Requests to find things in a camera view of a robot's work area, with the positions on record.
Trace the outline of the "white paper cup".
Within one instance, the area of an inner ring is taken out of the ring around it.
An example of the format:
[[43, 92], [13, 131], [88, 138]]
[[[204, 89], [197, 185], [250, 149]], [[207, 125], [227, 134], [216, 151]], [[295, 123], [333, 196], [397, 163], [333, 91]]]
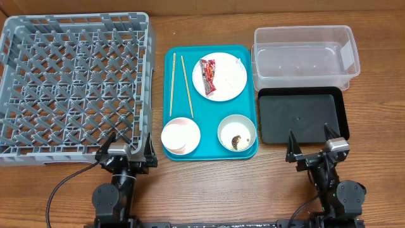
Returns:
[[179, 124], [167, 125], [161, 134], [161, 141], [166, 149], [178, 151], [185, 147], [185, 126]]

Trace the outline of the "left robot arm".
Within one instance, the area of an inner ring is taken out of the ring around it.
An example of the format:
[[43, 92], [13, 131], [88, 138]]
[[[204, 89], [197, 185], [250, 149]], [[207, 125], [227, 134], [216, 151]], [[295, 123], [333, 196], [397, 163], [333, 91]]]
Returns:
[[93, 227], [142, 227], [139, 218], [131, 216], [136, 176], [148, 174], [149, 168], [158, 166], [151, 135], [146, 137], [143, 151], [131, 159], [130, 146], [116, 141], [112, 133], [96, 152], [95, 159], [101, 168], [112, 174], [111, 182], [101, 184], [92, 194], [96, 210]]

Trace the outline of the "white rice pile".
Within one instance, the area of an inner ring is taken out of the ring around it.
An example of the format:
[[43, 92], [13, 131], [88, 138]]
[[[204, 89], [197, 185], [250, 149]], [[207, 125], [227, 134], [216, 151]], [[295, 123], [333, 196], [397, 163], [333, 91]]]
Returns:
[[[232, 138], [237, 135], [241, 137], [241, 140], [238, 144], [239, 150], [234, 150], [232, 147]], [[251, 134], [245, 125], [238, 122], [232, 122], [226, 124], [226, 126], [222, 128], [220, 132], [220, 141], [224, 147], [231, 151], [243, 151], [250, 145]]]

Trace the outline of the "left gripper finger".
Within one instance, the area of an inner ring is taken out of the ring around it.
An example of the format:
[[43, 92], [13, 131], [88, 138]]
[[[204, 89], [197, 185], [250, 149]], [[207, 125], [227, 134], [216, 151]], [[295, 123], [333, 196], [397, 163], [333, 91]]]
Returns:
[[152, 156], [153, 155], [153, 146], [151, 142], [151, 133], [147, 134], [145, 138], [145, 145], [144, 145], [144, 156]]
[[96, 152], [96, 158], [102, 158], [103, 155], [106, 155], [108, 153], [110, 145], [115, 142], [116, 142], [116, 133], [112, 132], [111, 135], [106, 140], [106, 142]]

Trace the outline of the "wooden chopstick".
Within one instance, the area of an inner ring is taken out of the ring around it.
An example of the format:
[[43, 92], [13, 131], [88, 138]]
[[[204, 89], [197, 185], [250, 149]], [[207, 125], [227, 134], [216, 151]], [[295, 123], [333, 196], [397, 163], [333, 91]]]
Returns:
[[186, 71], [186, 67], [185, 67], [184, 57], [181, 55], [180, 58], [181, 58], [182, 68], [183, 68], [183, 73], [184, 73], [185, 86], [186, 86], [187, 97], [188, 97], [188, 101], [189, 101], [190, 114], [191, 114], [191, 117], [194, 118], [194, 111], [193, 111], [193, 107], [192, 107], [192, 100], [191, 100], [191, 96], [190, 96], [189, 83], [188, 83], [188, 78], [187, 78], [187, 71]]
[[172, 116], [173, 110], [173, 93], [174, 93], [174, 83], [175, 83], [175, 65], [176, 65], [176, 53], [173, 53], [172, 61], [172, 71], [171, 71], [171, 91], [170, 91], [170, 117]]

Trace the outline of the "brown food piece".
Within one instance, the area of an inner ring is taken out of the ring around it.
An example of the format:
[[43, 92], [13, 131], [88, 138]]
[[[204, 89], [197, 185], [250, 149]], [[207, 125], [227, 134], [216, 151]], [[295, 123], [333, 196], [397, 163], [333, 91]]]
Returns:
[[239, 150], [238, 144], [239, 144], [240, 140], [241, 140], [241, 137], [239, 135], [234, 136], [232, 138], [232, 147], [234, 150]]

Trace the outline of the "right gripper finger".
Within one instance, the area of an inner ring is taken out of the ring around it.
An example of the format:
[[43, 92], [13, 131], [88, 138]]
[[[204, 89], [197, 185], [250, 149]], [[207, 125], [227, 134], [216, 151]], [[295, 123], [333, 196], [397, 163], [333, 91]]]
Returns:
[[302, 155], [302, 151], [299, 147], [299, 144], [296, 141], [293, 131], [290, 130], [286, 158], [295, 158], [295, 157], [301, 156], [301, 155]]
[[330, 126], [329, 124], [324, 125], [324, 133], [325, 133], [325, 139], [326, 141], [329, 141], [331, 139], [337, 139], [340, 137], [338, 133], [336, 133]]

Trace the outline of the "red snack wrapper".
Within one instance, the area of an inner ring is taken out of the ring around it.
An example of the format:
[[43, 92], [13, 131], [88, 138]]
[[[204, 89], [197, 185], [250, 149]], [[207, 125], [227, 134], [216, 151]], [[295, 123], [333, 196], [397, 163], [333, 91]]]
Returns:
[[200, 59], [199, 62], [201, 66], [205, 94], [209, 95], [216, 90], [216, 87], [213, 83], [213, 79], [215, 77], [216, 63], [215, 60], [204, 59]]

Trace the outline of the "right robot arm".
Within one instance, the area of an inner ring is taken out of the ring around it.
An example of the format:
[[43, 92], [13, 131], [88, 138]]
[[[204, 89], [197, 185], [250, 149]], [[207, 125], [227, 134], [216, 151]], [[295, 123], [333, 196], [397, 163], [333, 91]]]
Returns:
[[[306, 171], [316, 195], [301, 205], [290, 217], [287, 227], [364, 227], [358, 216], [362, 214], [366, 188], [353, 180], [341, 181], [335, 167], [349, 154], [349, 143], [324, 125], [325, 147], [317, 153], [304, 155], [293, 132], [289, 140], [285, 161], [297, 163], [298, 172]], [[297, 220], [297, 214], [314, 200], [319, 199], [321, 212], [309, 214], [306, 220]]]

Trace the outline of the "grey bowl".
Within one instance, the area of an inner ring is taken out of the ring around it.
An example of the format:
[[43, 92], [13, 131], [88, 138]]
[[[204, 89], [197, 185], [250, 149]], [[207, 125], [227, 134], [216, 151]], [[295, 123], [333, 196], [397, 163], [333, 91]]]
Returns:
[[226, 126], [226, 124], [229, 124], [229, 123], [232, 123], [232, 122], [241, 123], [241, 124], [245, 125], [248, 128], [248, 130], [249, 130], [249, 132], [251, 134], [251, 142], [250, 142], [249, 147], [247, 149], [243, 150], [243, 151], [247, 151], [256, 142], [257, 132], [256, 132], [256, 127], [253, 124], [253, 122], [249, 118], [245, 117], [244, 115], [239, 115], [239, 114], [229, 115], [229, 116], [225, 117], [220, 122], [220, 124], [218, 126], [218, 130], [217, 130], [217, 135], [218, 135], [219, 142], [221, 143], [221, 141], [220, 141], [220, 132], [221, 132], [222, 128], [224, 128], [224, 126]]

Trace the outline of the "white tissue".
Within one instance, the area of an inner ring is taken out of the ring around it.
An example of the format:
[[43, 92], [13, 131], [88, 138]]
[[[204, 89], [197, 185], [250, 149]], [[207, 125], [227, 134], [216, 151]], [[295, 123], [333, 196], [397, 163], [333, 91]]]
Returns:
[[221, 86], [235, 90], [244, 87], [244, 71], [240, 66], [239, 60], [220, 61], [218, 74]]

